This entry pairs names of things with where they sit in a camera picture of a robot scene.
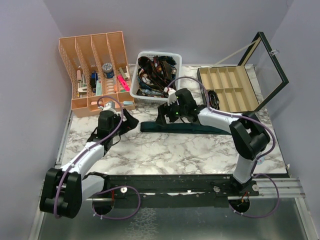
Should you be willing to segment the dark green tie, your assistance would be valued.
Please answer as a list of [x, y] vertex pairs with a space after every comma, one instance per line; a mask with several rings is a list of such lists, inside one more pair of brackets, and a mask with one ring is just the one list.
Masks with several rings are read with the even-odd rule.
[[169, 123], [159, 125], [154, 121], [144, 121], [140, 124], [143, 133], [172, 133], [172, 134], [203, 134], [203, 135], [231, 135], [231, 133], [212, 126], [193, 123]]

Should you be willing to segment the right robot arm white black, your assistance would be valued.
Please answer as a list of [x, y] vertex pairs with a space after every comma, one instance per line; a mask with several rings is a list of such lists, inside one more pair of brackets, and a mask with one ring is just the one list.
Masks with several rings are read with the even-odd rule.
[[156, 125], [165, 127], [186, 118], [192, 126], [212, 127], [231, 134], [238, 160], [229, 189], [236, 196], [246, 192], [256, 165], [254, 161], [270, 142], [269, 134], [256, 115], [253, 112], [229, 113], [198, 105], [186, 88], [176, 91], [166, 87], [164, 92], [168, 99], [158, 106]]

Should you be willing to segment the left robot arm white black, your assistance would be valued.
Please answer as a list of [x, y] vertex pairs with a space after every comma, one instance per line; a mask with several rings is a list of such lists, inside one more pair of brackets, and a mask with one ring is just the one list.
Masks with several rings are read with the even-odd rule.
[[121, 137], [138, 126], [139, 120], [126, 109], [100, 112], [97, 127], [88, 138], [84, 148], [67, 164], [50, 168], [44, 179], [39, 209], [55, 217], [73, 219], [83, 201], [97, 194], [103, 198], [111, 190], [108, 177], [88, 171], [113, 146], [113, 138]]

